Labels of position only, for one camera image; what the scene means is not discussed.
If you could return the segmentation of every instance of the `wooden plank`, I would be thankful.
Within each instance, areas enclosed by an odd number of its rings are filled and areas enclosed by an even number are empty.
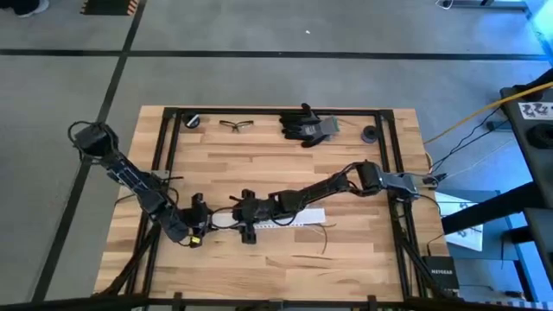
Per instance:
[[[164,107],[144,106],[137,122],[129,158],[149,169]],[[414,110],[394,110],[404,166],[411,172],[428,171]],[[219,120],[254,120],[240,133]],[[199,128],[182,128],[175,152],[171,182],[181,195],[181,208],[202,192],[211,208],[231,206],[229,195],[243,188],[258,197],[302,188],[328,178],[350,162],[380,162],[378,145],[363,143],[360,132],[373,117],[339,116],[340,134],[331,142],[304,149],[280,134],[278,116],[205,115]],[[172,124],[168,127],[164,156]],[[385,130],[393,165],[391,139]],[[433,196],[430,191],[424,192]],[[120,197],[128,194],[122,190]],[[327,245],[321,228],[278,228],[257,231],[257,244],[240,242],[236,231],[212,232],[199,249],[171,243],[162,235],[152,283],[152,297],[171,298],[175,291],[198,299],[285,299],[304,301],[401,301],[397,261],[385,193],[359,198],[337,194],[316,203],[327,214]],[[140,219],[136,199],[115,208],[95,290],[109,285],[130,258]],[[413,204],[419,248],[442,233],[436,206],[426,199]],[[447,255],[443,238],[432,242],[434,255]],[[138,276],[142,284],[143,268]]]

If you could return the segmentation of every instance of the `black floor stripe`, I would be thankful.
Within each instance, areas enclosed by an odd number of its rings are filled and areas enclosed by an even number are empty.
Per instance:
[[[89,171],[90,162],[82,162],[80,164],[79,171],[75,176],[73,188],[71,189],[69,199],[67,200],[66,209],[63,211],[60,224],[58,225],[58,230],[55,233],[54,242],[48,252],[48,257],[46,258],[46,262],[42,267],[41,275],[39,276],[38,282],[35,286],[35,292],[31,299],[32,302],[44,301],[44,298],[48,293],[48,288],[52,282],[55,267],[60,260],[63,244],[66,242],[67,234],[69,233],[69,228],[73,222],[73,216],[75,216],[80,195],[85,188],[85,181]]]
[[[134,38],[137,28],[129,35]],[[544,39],[540,40],[546,47]],[[121,56],[129,57],[225,57],[225,58],[313,58],[344,60],[551,60],[548,54],[455,54],[455,53],[371,53],[371,52],[287,52],[287,51],[206,51],[206,50],[136,50],[131,51],[132,41],[125,41],[122,51],[117,50],[48,50],[48,49],[0,49],[0,55],[13,56]],[[118,64],[116,71],[122,71]]]
[[[121,57],[119,57],[118,63],[115,66],[115,71],[111,76],[110,85],[108,86],[107,92],[105,93],[104,103],[100,107],[100,112],[96,121],[104,122],[105,120],[107,120],[107,116],[110,113],[111,104],[113,103],[113,99],[115,98],[115,94],[119,87],[121,76],[123,76],[124,66],[127,63],[127,58],[129,56],[130,48],[132,47],[132,42],[137,36],[138,26],[140,26],[140,21],[142,20],[147,2],[148,0],[141,0],[138,4],[137,13],[135,13],[135,17],[132,19],[129,33],[127,34],[127,38],[124,41],[123,53],[121,54]]]
[[[130,57],[311,58],[348,60],[548,60],[544,54],[432,54],[286,51],[130,51]]]
[[[72,49],[25,49],[25,48],[3,48],[0,55],[11,56],[120,56],[118,50],[72,50]]]
[[[123,75],[124,65],[127,61],[128,53],[132,42],[137,34],[138,25],[140,25],[140,20],[144,12],[144,7],[147,3],[147,0],[141,0],[137,8],[137,13],[135,14],[132,24],[130,25],[129,32],[125,39],[123,45],[123,51],[119,52],[119,60],[111,76],[111,82],[108,86],[108,89],[105,93],[104,103],[100,107],[100,111],[97,117],[98,121],[105,121],[107,119],[108,113],[111,108],[111,103],[115,97],[115,93],[118,89],[119,81]],[[67,200],[66,208],[63,211],[61,216],[61,222],[58,226],[58,229],[54,236],[54,242],[50,247],[48,252],[48,257],[44,266],[42,267],[41,275],[35,287],[35,292],[32,297],[32,302],[44,301],[46,294],[48,293],[48,288],[52,282],[52,277],[54,276],[56,266],[60,259],[61,252],[63,251],[63,245],[66,242],[67,235],[71,229],[71,223],[73,222],[73,217],[77,211],[77,206],[79,205],[79,199],[85,188],[86,178],[90,171],[91,163],[89,161],[82,162],[79,167],[77,176],[73,182],[71,188],[71,193],[69,194],[69,199]]]

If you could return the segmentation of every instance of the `black cable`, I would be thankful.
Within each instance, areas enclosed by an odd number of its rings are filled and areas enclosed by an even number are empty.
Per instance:
[[[276,219],[274,219],[272,216],[270,217],[270,220],[272,220],[272,222],[274,222],[276,225],[280,225],[280,226],[287,226],[287,225],[292,225],[292,223],[294,222],[294,220],[296,220],[296,216],[297,216],[297,213],[294,213],[294,216],[292,216],[292,219],[286,223],[286,224],[281,224],[279,223]]]
[[[111,131],[105,129],[105,124],[101,122],[92,123],[87,121],[77,121],[77,122],[73,122],[67,128],[67,138],[69,138],[73,146],[79,151],[79,159],[83,161],[83,157],[87,156],[88,158],[92,159],[91,165],[99,165],[99,161],[102,159],[102,156],[89,155],[78,144],[75,143],[76,141],[75,141],[75,138],[73,137],[73,128],[81,124],[86,124],[89,126],[97,125],[101,130],[103,130],[105,134],[110,138],[111,151],[117,150],[117,148],[115,147],[115,137],[113,136]]]
[[[432,199],[431,197],[429,197],[428,195],[426,194],[419,194],[422,198],[425,198],[425,199],[428,199],[428,200],[431,200],[432,202],[434,202],[434,204],[438,207],[438,213],[440,213],[440,217],[443,217],[442,215],[442,209],[440,208],[440,204],[438,204],[438,201]]]
[[[461,146],[461,144],[465,141],[465,139],[468,139],[470,136],[472,136],[474,134],[474,132],[482,125],[484,125],[484,123],[487,121],[487,119],[489,117],[491,117],[495,112],[497,112],[501,107],[497,107],[496,109],[494,109],[492,111],[492,113],[490,113],[489,115],[487,115],[485,118],[484,118],[484,121],[480,122],[480,124],[476,125],[473,127],[473,130],[471,130],[470,134],[468,134],[467,136],[464,136],[460,141],[459,143],[457,143],[457,145],[455,147],[453,147],[450,151],[449,151],[449,155],[446,155],[445,157],[448,157],[448,156],[451,156],[452,152],[459,148],[459,146]],[[436,161],[434,164],[432,164],[432,166],[430,168],[433,168],[436,164],[438,164],[439,162],[442,162],[442,160],[438,160]]]
[[[426,251],[429,253],[429,256],[432,256],[432,252],[430,252],[430,243],[436,241],[438,238],[441,238],[443,237],[443,233],[440,234],[439,236],[435,237],[435,238],[432,238],[427,244],[426,244]]]
[[[468,145],[470,145],[471,143],[474,143],[476,142],[477,140],[481,139],[483,136],[486,136],[488,134],[490,134],[491,132],[495,131],[496,129],[498,129],[501,125],[503,124],[506,124],[507,122],[509,122],[509,120],[505,120],[504,122],[500,123],[497,127],[495,127],[493,130],[489,130],[487,131],[486,133],[480,135],[480,136],[477,136],[475,139],[473,139],[472,141],[468,142],[468,143],[465,143],[464,145],[460,146],[458,149],[456,149],[452,154],[456,153],[457,151],[460,151],[461,149],[467,147]],[[451,155],[448,155],[448,156],[445,156],[444,158],[442,158],[440,161],[442,162],[438,168],[445,162],[445,160],[447,160]]]
[[[173,192],[175,193],[175,204],[179,204],[179,199],[181,198],[181,196],[179,195],[179,192],[176,191],[176,189],[173,187],[169,187],[168,189],[173,190]]]
[[[124,197],[115,200],[115,203],[113,203],[113,205],[116,206],[116,205],[119,204],[119,202],[121,202],[122,200],[129,199],[129,198],[131,198],[131,197],[133,197],[133,196],[135,196],[135,195],[136,195],[136,194],[125,195]]]
[[[500,107],[494,109],[494,110],[492,111],[492,113],[490,113],[489,115],[487,115],[487,116],[484,118],[484,120],[483,120],[480,124],[478,124],[478,125],[476,125],[475,127],[473,127],[473,130],[471,130],[470,134],[468,134],[467,136],[463,137],[463,138],[459,141],[459,143],[457,143],[457,145],[456,145],[455,147],[453,147],[453,148],[449,151],[449,153],[448,153],[446,156],[444,156],[442,159],[436,161],[436,162],[430,167],[430,168],[432,168],[432,171],[433,171],[433,172],[437,172],[438,169],[442,166],[442,164],[443,164],[452,154],[454,154],[454,153],[456,153],[457,151],[459,151],[459,150],[461,150],[461,149],[467,147],[469,144],[475,142],[476,140],[482,138],[483,136],[485,136],[485,135],[487,135],[487,134],[493,132],[495,129],[497,129],[499,126],[495,127],[493,130],[489,130],[489,131],[488,131],[487,133],[485,133],[484,135],[480,135],[480,136],[478,136],[476,139],[474,139],[474,140],[470,141],[469,143],[466,143],[465,145],[461,146],[461,144],[462,144],[465,140],[467,140],[470,136],[472,136],[472,135],[474,134],[474,132],[475,132],[480,126],[484,125],[484,124],[486,123],[487,119],[490,118],[490,117],[491,117],[497,110],[499,110],[499,109],[500,109]]]
[[[224,230],[224,229],[233,229],[233,228],[235,228],[237,225],[240,224],[240,222],[237,222],[237,223],[234,224],[234,225],[227,225],[227,226],[215,225],[215,224],[213,223],[213,216],[215,216],[215,213],[218,213],[218,212],[220,212],[220,211],[228,211],[228,210],[235,210],[235,209],[237,209],[237,208],[236,208],[236,207],[233,207],[233,206],[229,206],[229,207],[222,207],[222,208],[220,208],[220,209],[218,209],[218,210],[213,211],[213,214],[211,215],[211,222],[210,222],[210,225],[211,225],[212,227],[214,227],[214,228],[221,229],[221,230]]]
[[[348,183],[350,186],[354,187],[355,189],[358,189],[358,190],[359,190],[359,187],[357,187],[357,185],[355,184],[355,182],[353,182],[353,181],[347,181],[347,183]]]
[[[296,212],[294,213],[294,215],[292,216],[292,219],[291,219],[288,223],[286,223],[286,224],[281,224],[281,223],[279,223],[279,222],[275,219],[275,216],[272,214],[273,211],[271,211],[270,220],[271,220],[272,222],[274,222],[276,225],[280,225],[280,226],[292,225],[292,223],[294,222],[294,220],[296,220],[296,216],[297,216],[297,214],[300,212],[300,207],[302,206],[303,201],[305,200],[305,198],[307,198],[307,196],[308,196],[308,194],[303,195],[302,199],[298,202],[297,207],[296,207]]]

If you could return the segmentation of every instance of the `yellow cable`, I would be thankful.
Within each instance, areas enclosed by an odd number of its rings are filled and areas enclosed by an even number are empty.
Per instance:
[[[456,128],[458,128],[459,126],[461,126],[461,124],[464,124],[466,121],[472,119],[473,117],[476,117],[478,116],[479,114],[481,114],[482,112],[484,111],[487,111],[488,109],[492,109],[492,108],[495,108],[499,105],[502,105],[508,101],[512,101],[512,100],[515,100],[515,99],[518,99],[518,98],[521,98],[523,96],[526,96],[528,94],[532,94],[534,92],[538,92],[538,91],[542,91],[543,89],[546,89],[546,88],[550,88],[550,87],[553,87],[553,82],[549,82],[549,83],[546,83],[544,85],[540,85],[540,86],[536,86],[534,88],[531,88],[530,90],[528,91],[524,91],[524,92],[520,92],[518,94],[514,94],[512,96],[509,96],[508,98],[503,98],[503,99],[500,99],[496,102],[493,102],[487,106],[485,106],[484,108],[481,108],[479,110],[477,110],[475,113],[473,113],[472,115],[468,116],[468,117],[465,117],[464,119],[462,119],[461,121],[459,121],[456,125],[450,127],[449,129],[443,131],[440,135],[432,138],[432,139],[429,139],[427,140],[426,142],[424,142],[424,144],[427,144],[427,143],[432,143],[434,142],[436,139],[448,134],[451,130],[455,130]]]

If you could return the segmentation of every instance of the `black metal rack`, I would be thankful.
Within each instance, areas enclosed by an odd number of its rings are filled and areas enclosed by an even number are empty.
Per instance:
[[[167,160],[165,162],[165,170],[170,172],[175,161],[175,151],[178,142],[178,137],[181,135],[180,128],[185,116],[195,114],[253,114],[253,115],[276,115],[283,109],[263,109],[263,108],[165,108],[162,114],[162,122],[159,129],[159,134],[156,142],[155,154],[152,161],[151,169],[158,170],[161,166],[163,145],[166,140],[169,122],[173,119],[173,129],[169,140],[169,148]],[[380,149],[382,169],[385,172],[390,172],[390,162],[388,160],[388,152],[385,141],[384,122],[388,123],[388,131],[391,137],[391,149],[394,157],[397,172],[404,171],[404,165],[399,148],[397,137],[396,123],[392,110],[329,110],[329,109],[314,109],[318,115],[335,115],[335,116],[367,116],[374,117],[376,128],[378,131],[378,146]],[[129,273],[122,273],[117,278],[117,283],[120,287],[115,286],[113,290],[103,292],[101,295],[93,295],[88,298],[75,298],[61,301],[32,301],[27,303],[19,303],[7,306],[1,306],[2,310],[130,310],[131,308],[144,307],[147,309],[150,305],[165,305],[173,306],[173,310],[184,310],[186,306],[261,306],[270,305],[275,308],[287,307],[318,307],[318,308],[368,308],[376,310],[377,308],[408,308],[415,310],[438,310],[450,308],[451,310],[474,310],[474,309],[505,309],[505,306],[493,306],[487,304],[467,303],[455,298],[446,298],[441,295],[440,286],[432,279],[429,269],[420,258],[419,250],[416,241],[415,224],[411,212],[411,204],[398,202],[391,194],[388,194],[388,206],[391,216],[391,226],[394,238],[394,245],[397,256],[397,268],[399,272],[399,280],[404,301],[402,302],[386,302],[376,301],[373,295],[367,296],[366,301],[284,301],[284,300],[206,300],[206,299],[183,299],[183,293],[177,292],[170,299],[152,299],[149,298],[152,278],[154,275],[157,247],[161,231],[159,226],[152,226],[149,232],[148,217],[143,213],[137,229],[137,239],[133,257],[139,261],[145,250],[149,248],[149,255],[146,263],[145,276],[143,286],[139,294],[136,294],[137,281],[137,264],[132,265],[132,261],[127,264],[124,270],[129,270]],[[397,206],[402,206],[404,210],[405,226],[399,222]],[[410,280],[407,276],[407,268],[405,264],[404,252],[406,252],[415,266],[416,286],[419,297],[412,295],[410,288]],[[118,292],[126,282],[124,295],[119,295]],[[433,299],[426,298],[426,288],[432,289]]]

